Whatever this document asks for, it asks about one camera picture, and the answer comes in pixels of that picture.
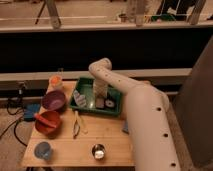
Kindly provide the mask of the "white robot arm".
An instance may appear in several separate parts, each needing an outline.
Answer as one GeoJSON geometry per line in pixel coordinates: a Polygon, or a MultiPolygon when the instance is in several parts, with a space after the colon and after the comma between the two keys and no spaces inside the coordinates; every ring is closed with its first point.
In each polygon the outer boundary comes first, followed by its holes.
{"type": "Polygon", "coordinates": [[[118,74],[103,58],[89,65],[89,72],[125,95],[128,130],[135,171],[181,171],[166,113],[168,96],[154,86],[118,74]]]}

